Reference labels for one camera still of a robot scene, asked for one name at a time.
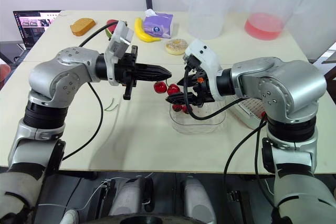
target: banana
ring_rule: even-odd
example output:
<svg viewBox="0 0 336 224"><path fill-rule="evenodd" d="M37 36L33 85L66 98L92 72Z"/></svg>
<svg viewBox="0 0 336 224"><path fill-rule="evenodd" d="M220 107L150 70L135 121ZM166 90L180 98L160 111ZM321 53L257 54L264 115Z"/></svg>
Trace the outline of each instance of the banana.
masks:
<svg viewBox="0 0 336 224"><path fill-rule="evenodd" d="M139 39L145 41L145 42L154 42L154 41L160 41L160 38L150 36L149 34L146 34L145 31L142 28L142 19L136 18L134 22L134 31Z"/></svg>

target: cable connector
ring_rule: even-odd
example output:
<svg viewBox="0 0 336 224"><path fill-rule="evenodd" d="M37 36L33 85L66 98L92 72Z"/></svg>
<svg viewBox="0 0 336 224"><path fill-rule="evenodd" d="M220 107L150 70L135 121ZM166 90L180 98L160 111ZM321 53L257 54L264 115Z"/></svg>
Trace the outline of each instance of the cable connector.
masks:
<svg viewBox="0 0 336 224"><path fill-rule="evenodd" d="M185 56L183 57L183 59L186 61L186 66L185 66L185 70L188 70L189 72L192 70L192 69L196 69L198 70L200 65L201 65L201 62L200 60L198 60L195 56L193 55L189 55L189 56Z"/></svg>

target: bread slice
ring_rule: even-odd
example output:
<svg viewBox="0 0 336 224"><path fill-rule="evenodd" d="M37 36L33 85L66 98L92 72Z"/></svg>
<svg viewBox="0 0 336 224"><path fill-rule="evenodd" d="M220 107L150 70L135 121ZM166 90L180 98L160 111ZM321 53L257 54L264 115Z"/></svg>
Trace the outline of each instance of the bread slice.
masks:
<svg viewBox="0 0 336 224"><path fill-rule="evenodd" d="M96 22L92 18L80 18L73 25L70 25L71 31L75 36L82 36L93 26Z"/></svg>

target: black cable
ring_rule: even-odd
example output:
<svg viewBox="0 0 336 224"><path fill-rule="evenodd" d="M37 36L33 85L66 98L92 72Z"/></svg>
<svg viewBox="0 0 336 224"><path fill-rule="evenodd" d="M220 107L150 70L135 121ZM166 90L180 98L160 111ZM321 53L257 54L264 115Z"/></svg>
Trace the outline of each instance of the black cable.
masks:
<svg viewBox="0 0 336 224"><path fill-rule="evenodd" d="M266 115L264 115L260 121L260 125L262 125L263 121L265 120L266 118ZM258 186L262 192L262 194L264 195L264 197L267 199L268 203L273 207L275 208L274 206L274 203L272 201L272 199L269 197L269 195L266 193L266 190L263 188L263 185L261 184L261 181L260 181L260 177L259 177L259 172L258 172L258 152L259 152L259 142L260 142L260 131L261 131L261 128L258 130L257 132L257 142L256 142L256 153L255 153L255 156L254 156L254 170L255 170L255 173L256 173L256 178L257 178L257 183L258 183Z"/></svg>
<svg viewBox="0 0 336 224"><path fill-rule="evenodd" d="M177 176L176 173L174 173L174 192L173 192L173 214L176 214L176 198L177 198Z"/></svg>
<svg viewBox="0 0 336 224"><path fill-rule="evenodd" d="M113 25L116 25L118 22L112 22L112 23L109 23L103 27L101 27L100 29L98 29L97 31L95 31L93 34L91 34L86 40L84 40L80 45L79 47L83 47L87 42L90 41L90 39L92 39L94 36L96 36L98 33L100 33L101 31L104 31L106 28L110 27L110 26L113 26ZM91 85L90 82L88 82L88 85L90 87L90 89L93 91L93 93L95 94L98 102L99 102L99 106L100 106L100 121L99 121L99 124L98 124L98 127L96 129L96 131L94 132L94 134L92 135L92 137L84 144L82 145L81 147L79 147L78 149L76 149L75 151L71 152L69 155L63 157L62 161L63 160L66 160L67 158L73 156L74 154L76 154L77 152L79 152L81 149L83 149L85 146L87 146L89 143L91 143L91 141L96 137L96 135L98 134L99 130L100 130L100 127L101 127L101 124L103 122L103 115L104 115L104 109L103 109L103 104L97 94L97 92L95 91L95 89L93 88L93 86Z"/></svg>
<svg viewBox="0 0 336 224"><path fill-rule="evenodd" d="M70 202L72 196L74 195L74 193L75 193L77 187L79 186L81 180L82 180L82 178L80 178L80 179L77 181L77 184L75 185L74 189L72 190L72 193L70 194L70 197L69 197L69 199L68 199L68 201L67 201L67 203L66 203L66 205L65 205L66 207L65 207L65 209L64 209L63 216L64 216L64 214L65 214L65 212L66 212L66 210L67 210L68 204L69 204L69 202Z"/></svg>
<svg viewBox="0 0 336 224"><path fill-rule="evenodd" d="M192 118L196 119L196 120L207 120L207 119L210 119L210 118L213 118L214 116L222 113L224 110L227 110L228 108L230 108L231 106L235 105L236 103L238 102L241 102L243 101L244 99L243 98L240 98L240 99L237 99L235 101L233 101L232 103L229 103L228 105L222 107L221 109L217 110L216 112L210 114L210 115L207 115L207 116L204 116L204 117L199 117L197 115L194 114L194 112L191 110L190 108L190 105L189 105L189 101L188 101L188 85L187 85L187 80L188 80L188 74L189 74L189 71L188 69L185 70L184 72L184 78L183 78L183 97L184 97L184 103L187 107L187 110L188 110L188 113L191 115Z"/></svg>
<svg viewBox="0 0 336 224"><path fill-rule="evenodd" d="M241 140L239 142L239 144L237 144L237 146L233 149L233 151L231 152L229 158L227 159L226 161L226 164L225 164L225 168L224 168L224 171L223 171L223 190L224 190L224 201L225 201L225 204L227 206L227 209L228 209L228 212L230 213L230 216L234 221L234 218L233 218L233 215L232 213L230 212L230 209L229 209L229 206L228 206L228 202L227 202L227 187L226 187L226 176L227 176L227 170L229 168L229 164L233 158L233 156L235 155L235 153L237 152L237 150L242 146L242 144L244 144L252 135L254 135L257 131L259 131L262 127L264 127L266 125L266 122L261 124L259 127L257 127L256 129L254 129L253 131L251 131L243 140Z"/></svg>
<svg viewBox="0 0 336 224"><path fill-rule="evenodd" d="M91 34L86 40L84 40L80 45L79 47L82 47L84 46L87 42L89 42L90 39L92 39L94 36L96 36L98 33L100 33L101 31L104 31L106 28L110 27L110 26L113 26L113 25L116 25L118 22L112 22L112 23L109 23L101 28L99 28L97 31L95 31L93 34Z"/></svg>
<svg viewBox="0 0 336 224"><path fill-rule="evenodd" d="M90 82L88 82L88 85L90 87L90 89L93 91L93 93L95 94L98 102L99 102L99 106L100 106L100 121L99 121L99 124L98 124L98 127L96 129L96 131L94 132L94 134L92 135L92 137L84 144L82 145L81 147L79 147L78 149L76 149L75 151L71 152L69 155L65 156L62 160L66 160L67 158L75 155L77 152L79 152L81 149L83 149L85 146L87 146L89 143L91 143L91 141L96 137L96 135L98 134L99 130L100 130L100 127L101 127L101 124L103 122L103 115L104 115L104 109L103 109L103 104L98 96L98 94L96 93L95 89L93 88L93 86L91 85Z"/></svg>

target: donut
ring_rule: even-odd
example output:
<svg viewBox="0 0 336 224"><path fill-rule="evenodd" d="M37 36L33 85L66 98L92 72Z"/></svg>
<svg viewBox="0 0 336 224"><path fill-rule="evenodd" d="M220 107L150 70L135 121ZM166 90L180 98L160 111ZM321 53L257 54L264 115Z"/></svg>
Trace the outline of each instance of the donut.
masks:
<svg viewBox="0 0 336 224"><path fill-rule="evenodd" d="M171 55L181 55L185 53L188 47L187 41L184 39L171 39L166 43L166 51Z"/></svg>

